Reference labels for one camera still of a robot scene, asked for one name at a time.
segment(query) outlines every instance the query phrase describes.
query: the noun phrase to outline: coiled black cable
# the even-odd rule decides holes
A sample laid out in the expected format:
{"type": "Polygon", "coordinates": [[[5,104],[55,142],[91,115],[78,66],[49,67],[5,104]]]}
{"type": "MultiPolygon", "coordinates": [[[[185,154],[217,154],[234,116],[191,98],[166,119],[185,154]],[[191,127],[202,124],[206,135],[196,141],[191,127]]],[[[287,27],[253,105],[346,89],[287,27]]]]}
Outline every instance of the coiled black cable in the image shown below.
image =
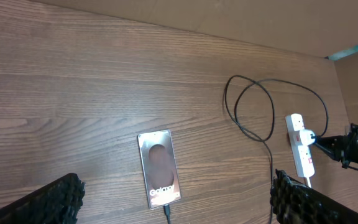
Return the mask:
{"type": "MultiPolygon", "coordinates": [[[[273,103],[273,98],[272,96],[270,95],[269,91],[266,90],[266,88],[264,86],[262,86],[260,83],[262,82],[268,82],[268,81],[276,81],[276,82],[282,82],[282,83],[287,83],[287,84],[291,84],[291,85],[295,85],[295,86],[298,86],[298,87],[301,87],[301,88],[304,88],[310,92],[312,92],[314,95],[316,95],[319,100],[323,103],[323,106],[324,106],[324,109],[325,109],[325,112],[326,112],[326,126],[325,126],[325,129],[323,131],[323,133],[320,135],[323,136],[326,131],[327,131],[327,128],[328,128],[328,121],[329,121],[329,116],[328,116],[328,110],[327,110],[327,106],[325,104],[325,102],[323,101],[323,99],[313,90],[303,86],[303,85],[300,85],[300,84],[297,84],[297,83],[293,83],[293,82],[289,82],[289,81],[285,81],[285,80],[279,80],[279,79],[276,79],[276,78],[266,78],[266,79],[263,79],[263,80],[259,80],[259,81],[255,81],[251,78],[248,78],[248,77],[245,77],[245,76],[242,76],[242,75],[233,75],[226,83],[226,86],[224,88],[224,93],[223,93],[223,100],[224,100],[224,104],[226,106],[226,110],[227,110],[227,113],[229,114],[230,118],[233,120],[233,122],[239,127],[239,129],[248,137],[250,138],[251,140],[254,140],[254,141],[257,141],[257,142],[262,142],[265,147],[267,148],[268,150],[268,153],[270,155],[270,187],[273,186],[273,155],[272,155],[272,152],[270,150],[270,148],[268,147],[268,145],[266,144],[266,141],[268,141],[271,137],[272,137],[272,134],[273,134],[273,131],[274,131],[274,124],[275,124],[275,110],[274,110],[274,103],[273,103]],[[234,104],[234,116],[232,115],[232,113],[230,112],[230,109],[229,109],[229,106],[227,105],[227,91],[228,91],[228,88],[229,88],[229,85],[230,85],[230,82],[232,81],[232,79],[234,78],[242,78],[242,79],[245,79],[245,80],[248,80],[250,82],[252,82],[250,85],[248,85],[247,87],[245,87],[243,89],[243,91],[240,93],[239,97],[237,98],[236,100],[236,103],[234,104]],[[249,129],[245,128],[243,125],[241,125],[239,119],[238,119],[238,115],[237,115],[237,108],[238,108],[238,104],[240,102],[240,99],[241,97],[243,96],[243,94],[252,86],[254,85],[257,85],[259,86],[261,89],[263,89],[263,91],[267,94],[267,96],[269,97],[269,100],[272,104],[272,127],[270,128],[270,132],[268,134],[268,136],[265,138],[265,139],[262,139],[260,136],[258,136],[257,134],[255,134],[254,132],[250,131],[249,129]]],[[[270,207],[270,216],[269,216],[269,223],[272,222],[272,217],[273,217],[273,207],[270,207]]]]}

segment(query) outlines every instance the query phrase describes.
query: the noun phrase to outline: power outlet socket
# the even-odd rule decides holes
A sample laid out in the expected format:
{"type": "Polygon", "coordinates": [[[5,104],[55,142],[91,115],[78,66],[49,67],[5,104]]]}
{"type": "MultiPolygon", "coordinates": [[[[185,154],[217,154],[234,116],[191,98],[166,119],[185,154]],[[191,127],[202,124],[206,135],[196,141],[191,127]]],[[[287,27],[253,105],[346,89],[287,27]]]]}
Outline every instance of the power outlet socket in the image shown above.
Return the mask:
{"type": "Polygon", "coordinates": [[[309,146],[297,146],[293,138],[294,132],[305,129],[302,115],[291,114],[285,117],[288,135],[290,137],[293,159],[295,161],[296,173],[299,177],[311,177],[314,175],[314,165],[311,159],[309,146]]]}

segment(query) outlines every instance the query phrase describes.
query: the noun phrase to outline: wood grain surface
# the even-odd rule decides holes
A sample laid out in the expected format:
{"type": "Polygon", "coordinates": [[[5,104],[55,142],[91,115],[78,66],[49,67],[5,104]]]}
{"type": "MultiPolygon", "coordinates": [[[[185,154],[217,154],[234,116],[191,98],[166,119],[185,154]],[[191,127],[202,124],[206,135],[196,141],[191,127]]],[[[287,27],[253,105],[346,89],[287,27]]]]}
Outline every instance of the wood grain surface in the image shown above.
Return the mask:
{"type": "MultiPolygon", "coordinates": [[[[269,158],[223,109],[227,79],[275,77],[317,91],[348,123],[328,60],[25,0],[0,0],[0,208],[75,172],[86,182],[78,223],[165,223],[149,210],[136,136],[170,129],[182,200],[172,223],[267,223],[269,158]]],[[[229,104],[247,83],[235,81],[229,104]]],[[[266,83],[276,105],[274,167],[296,176],[284,117],[324,127],[319,100],[266,83]]],[[[241,101],[244,125],[265,135],[263,91],[241,101]]],[[[316,190],[358,212],[358,173],[313,150],[316,190]]]]}

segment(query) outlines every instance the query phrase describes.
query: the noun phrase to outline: wooden table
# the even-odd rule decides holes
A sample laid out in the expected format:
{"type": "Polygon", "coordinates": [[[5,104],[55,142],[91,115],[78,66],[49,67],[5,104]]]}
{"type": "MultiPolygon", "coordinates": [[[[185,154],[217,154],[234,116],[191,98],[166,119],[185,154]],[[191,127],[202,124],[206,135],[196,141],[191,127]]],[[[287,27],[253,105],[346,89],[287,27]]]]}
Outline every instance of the wooden table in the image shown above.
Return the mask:
{"type": "MultiPolygon", "coordinates": [[[[223,109],[227,79],[275,77],[317,91],[327,135],[348,124],[334,64],[258,45],[33,3],[0,0],[0,208],[69,173],[86,182],[79,223],[165,223],[147,206],[136,136],[170,129],[182,200],[172,223],[267,223],[269,158],[223,109]]],[[[246,82],[235,82],[234,98],[246,82]]],[[[324,127],[318,99],[266,83],[276,105],[274,168],[296,176],[284,117],[324,127]]],[[[270,129],[252,88],[241,121],[270,129]]],[[[316,190],[358,212],[358,173],[313,149],[316,190]]]]}

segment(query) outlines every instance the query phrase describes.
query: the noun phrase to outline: power strip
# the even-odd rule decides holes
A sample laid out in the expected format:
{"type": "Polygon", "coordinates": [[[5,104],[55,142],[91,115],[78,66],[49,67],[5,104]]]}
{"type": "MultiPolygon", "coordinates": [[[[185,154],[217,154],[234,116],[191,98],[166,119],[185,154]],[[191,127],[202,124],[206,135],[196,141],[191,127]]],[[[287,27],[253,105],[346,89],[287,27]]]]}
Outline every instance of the power strip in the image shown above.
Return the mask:
{"type": "Polygon", "coordinates": [[[310,138],[310,135],[313,136],[314,133],[310,130],[305,130],[305,124],[303,123],[303,118],[300,114],[288,115],[285,117],[285,121],[287,122],[288,135],[290,137],[296,173],[299,177],[305,177],[308,181],[309,187],[311,187],[309,177],[314,175],[314,165],[311,159],[309,146],[307,145],[314,142],[314,140],[310,138]],[[307,134],[310,133],[310,135],[306,140],[308,141],[307,144],[304,143],[305,145],[302,145],[303,136],[301,135],[306,131],[307,134]]]}

